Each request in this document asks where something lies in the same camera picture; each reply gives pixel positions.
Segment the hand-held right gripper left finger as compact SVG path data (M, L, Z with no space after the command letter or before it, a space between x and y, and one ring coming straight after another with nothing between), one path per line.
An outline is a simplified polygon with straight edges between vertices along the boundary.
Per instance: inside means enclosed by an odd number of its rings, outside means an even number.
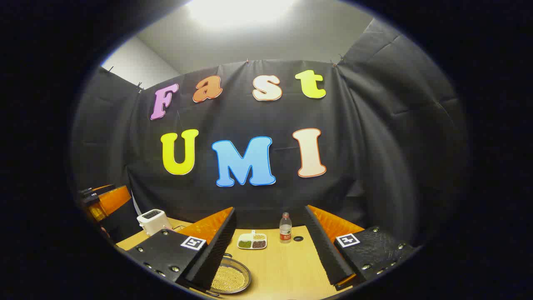
M167 282L210 290L236 222L228 207L179 231L163 228L125 253Z

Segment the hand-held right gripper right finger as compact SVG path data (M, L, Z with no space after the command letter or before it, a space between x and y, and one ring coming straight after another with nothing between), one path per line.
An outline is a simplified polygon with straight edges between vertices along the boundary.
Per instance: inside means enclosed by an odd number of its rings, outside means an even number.
M382 277L416 249L381 226L365 229L312 205L305 206L303 220L336 289Z

